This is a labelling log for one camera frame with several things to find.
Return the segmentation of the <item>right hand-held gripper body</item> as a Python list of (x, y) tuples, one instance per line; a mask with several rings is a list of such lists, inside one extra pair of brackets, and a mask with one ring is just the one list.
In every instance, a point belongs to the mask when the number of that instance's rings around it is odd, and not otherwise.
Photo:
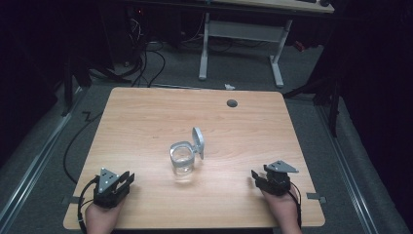
[(291, 181), (289, 173), (298, 173), (298, 170), (286, 162), (279, 160), (263, 166), (266, 172), (269, 191), (272, 195), (282, 196), (290, 190)]

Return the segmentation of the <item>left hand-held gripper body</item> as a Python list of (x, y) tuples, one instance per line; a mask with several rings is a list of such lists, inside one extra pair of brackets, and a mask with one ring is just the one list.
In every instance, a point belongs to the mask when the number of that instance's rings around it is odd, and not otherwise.
[(107, 170), (100, 169), (97, 185), (94, 189), (94, 204), (104, 208), (112, 209), (124, 200), (128, 191), (121, 191), (122, 184), (116, 184), (119, 175)]

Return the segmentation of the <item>clear glass jar grey lid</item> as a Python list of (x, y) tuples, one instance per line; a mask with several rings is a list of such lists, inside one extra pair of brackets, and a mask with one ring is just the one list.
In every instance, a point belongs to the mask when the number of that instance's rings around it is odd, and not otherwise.
[(192, 129), (192, 142), (179, 141), (169, 148), (169, 158), (175, 179), (179, 182), (189, 182), (195, 171), (196, 156), (205, 158), (205, 139), (198, 127)]

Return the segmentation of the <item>black tripod stand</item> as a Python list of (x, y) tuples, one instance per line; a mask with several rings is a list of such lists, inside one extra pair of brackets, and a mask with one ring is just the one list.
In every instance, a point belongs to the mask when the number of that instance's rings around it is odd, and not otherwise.
[(335, 78), (321, 78), (287, 92), (282, 96), (284, 98), (293, 98), (299, 94), (309, 93), (315, 94), (313, 97), (314, 105), (327, 105), (329, 107), (327, 129), (334, 137), (337, 137), (336, 125), (337, 116), (339, 114), (340, 81)]
[(92, 85), (92, 78), (89, 74), (91, 63), (80, 56), (69, 56), (64, 64), (64, 110), (63, 116), (66, 116), (74, 106), (73, 102), (73, 81), (76, 81), (81, 88), (89, 88)]

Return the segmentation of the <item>metal floor rail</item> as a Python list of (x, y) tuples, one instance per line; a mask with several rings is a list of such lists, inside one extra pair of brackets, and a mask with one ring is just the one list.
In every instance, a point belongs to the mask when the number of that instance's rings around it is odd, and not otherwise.
[(74, 101), (67, 107), (59, 100), (33, 127), (0, 169), (0, 234), (7, 234), (38, 178), (44, 171), (54, 147), (72, 117), (72, 110), (87, 93), (76, 88)]
[(379, 234), (377, 226), (372, 218), (370, 210), (367, 208), (366, 201), (362, 195), (356, 178), (354, 177), (351, 168), (347, 162), (345, 154), (341, 148), (338, 138), (333, 135), (329, 129), (328, 117), (326, 111), (323, 107), (316, 106), (315, 110), (322, 122), (323, 128), (325, 129), (330, 144), (332, 145), (334, 156), (338, 163), (338, 168), (340, 174), (342, 175), (343, 181), (345, 183), (346, 189), (349, 193), (350, 199), (352, 201), (353, 207), (357, 213), (357, 217), (360, 224), (364, 230), (365, 234)]

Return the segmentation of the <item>white metal frame desk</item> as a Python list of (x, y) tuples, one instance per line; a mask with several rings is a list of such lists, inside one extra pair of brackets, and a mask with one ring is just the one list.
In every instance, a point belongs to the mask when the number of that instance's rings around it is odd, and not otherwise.
[[(263, 10), (281, 10), (287, 13), (333, 14), (335, 11), (329, 0), (205, 0), (205, 2), (208, 6), (212, 3), (221, 3), (241, 7), (257, 7)], [(278, 45), (276, 53), (269, 56), (269, 61), (276, 86), (283, 87), (279, 59), (293, 23), (292, 18), (287, 18), (281, 26), (211, 19), (209, 13), (204, 14), (204, 20), (203, 50), (199, 69), (200, 80), (207, 78), (208, 40), (210, 37), (218, 37), (276, 43)]]

